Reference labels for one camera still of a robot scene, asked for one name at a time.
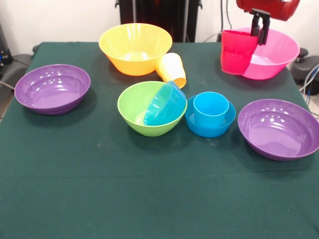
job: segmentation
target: plastic bowl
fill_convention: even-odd
[[[194,99],[196,96],[193,96],[188,99],[188,107],[185,113],[185,118],[187,122],[187,126],[194,134],[205,138],[215,138],[222,136],[226,131],[228,131],[229,127],[233,123],[236,118],[236,110],[231,102],[229,102],[229,109],[226,113],[225,119],[223,121],[222,126],[218,128],[210,128],[202,125],[198,125],[195,122],[195,114],[194,114]]]
[[[238,125],[250,146],[269,159],[291,161],[319,148],[318,121],[287,101],[254,101],[241,110]]]
[[[158,126],[144,125],[146,110],[164,84],[159,81],[137,83],[125,89],[119,96],[118,110],[121,116],[132,129],[142,135],[154,137],[167,133],[177,125],[187,109],[186,104],[180,116],[170,123]]]
[[[174,83],[169,81],[156,93],[144,116],[145,125],[161,125],[174,121],[184,111],[186,96]]]
[[[60,115],[83,100],[90,84],[90,76],[79,67],[48,65],[24,75],[15,86],[14,96],[37,113]]]
[[[251,28],[244,27],[236,30],[250,32]],[[269,29],[266,45],[257,46],[243,76],[253,80],[272,78],[294,61],[299,52],[300,47],[294,39],[282,32]]]
[[[155,70],[156,62],[172,45],[164,29],[145,23],[115,26],[99,39],[100,49],[122,73],[141,76]]]

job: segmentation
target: green bowl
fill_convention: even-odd
[[[165,85],[165,82],[160,81],[137,83],[125,89],[118,99],[118,110],[123,119],[132,129],[142,135],[155,137],[167,133],[178,124],[187,109],[186,103],[181,115],[167,124],[157,126],[144,125],[145,112],[163,85]]]

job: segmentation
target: cup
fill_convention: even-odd
[[[248,32],[225,30],[221,38],[221,69],[232,75],[243,75],[258,44],[258,37]]]
[[[174,81],[180,89],[186,85],[186,74],[183,62],[176,53],[168,53],[161,57],[157,61],[156,72],[166,83]]]
[[[204,92],[194,99],[195,122],[204,127],[220,127],[229,109],[228,100],[216,92]]]

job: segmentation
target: blue plate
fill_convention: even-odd
[[[188,106],[185,113],[187,126],[194,134],[198,136],[205,137],[205,138],[215,138],[223,135],[233,123],[236,118],[236,110],[235,107],[231,102],[229,102],[229,109],[226,113],[224,122],[221,127],[218,128],[209,128],[206,126],[198,125],[195,122],[195,115],[194,115],[194,99],[196,96],[193,96],[188,99]]]

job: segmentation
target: pink cup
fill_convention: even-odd
[[[258,37],[242,31],[225,30],[221,38],[221,68],[232,75],[243,75],[257,47]]]

